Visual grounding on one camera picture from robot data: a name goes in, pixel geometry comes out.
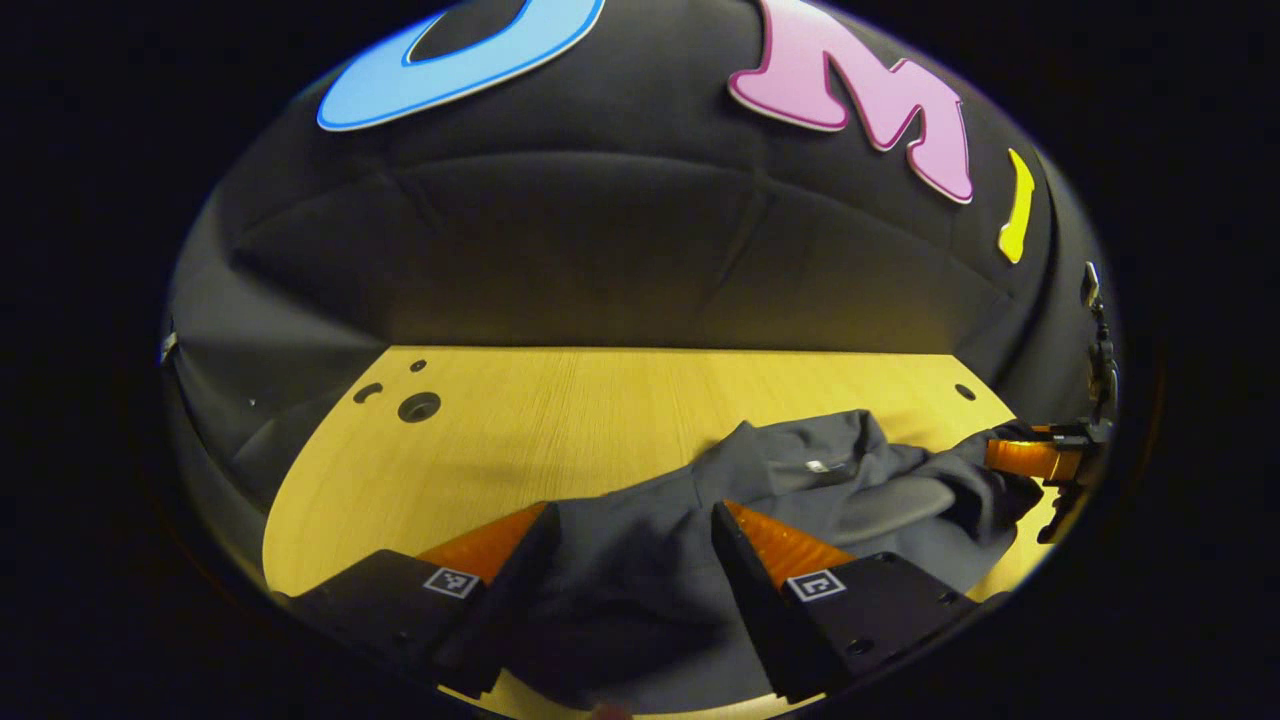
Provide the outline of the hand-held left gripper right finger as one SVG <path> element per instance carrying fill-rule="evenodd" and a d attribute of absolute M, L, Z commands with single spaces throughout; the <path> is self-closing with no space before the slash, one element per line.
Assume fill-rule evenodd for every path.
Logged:
<path fill-rule="evenodd" d="M 979 611 L 897 553 L 855 556 L 742 503 L 714 505 L 712 543 L 771 689 L 790 703 L 869 685 Z"/>

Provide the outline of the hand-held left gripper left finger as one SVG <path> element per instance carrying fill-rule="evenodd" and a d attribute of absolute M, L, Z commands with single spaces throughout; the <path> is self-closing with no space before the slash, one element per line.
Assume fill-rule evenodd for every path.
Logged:
<path fill-rule="evenodd" d="M 561 509 L 538 502 L 417 555 L 376 550 L 275 601 L 308 629 L 398 678 L 477 700 L 561 543 Z"/>

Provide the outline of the black backdrop cloth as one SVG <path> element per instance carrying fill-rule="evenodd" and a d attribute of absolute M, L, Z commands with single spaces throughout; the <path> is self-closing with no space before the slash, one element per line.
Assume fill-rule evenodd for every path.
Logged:
<path fill-rule="evenodd" d="M 1094 225 L 961 73 L 835 0 L 462 0 L 293 96 L 166 293 L 187 486 L 252 574 L 394 345 L 942 354 L 1087 413 Z"/>

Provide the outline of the grey collared shirt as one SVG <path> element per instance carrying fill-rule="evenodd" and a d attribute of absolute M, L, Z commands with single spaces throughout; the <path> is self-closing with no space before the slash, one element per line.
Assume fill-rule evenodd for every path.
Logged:
<path fill-rule="evenodd" d="M 712 506 L 740 503 L 855 556 L 897 553 L 959 592 L 1009 551 L 1042 498 L 992 471 L 992 439 L 931 452 L 887 439 L 867 410 L 740 424 L 637 486 L 559 503 L 561 542 L 513 641 L 509 671 L 545 697 L 640 714 L 719 708 L 771 691 L 713 550 Z"/>

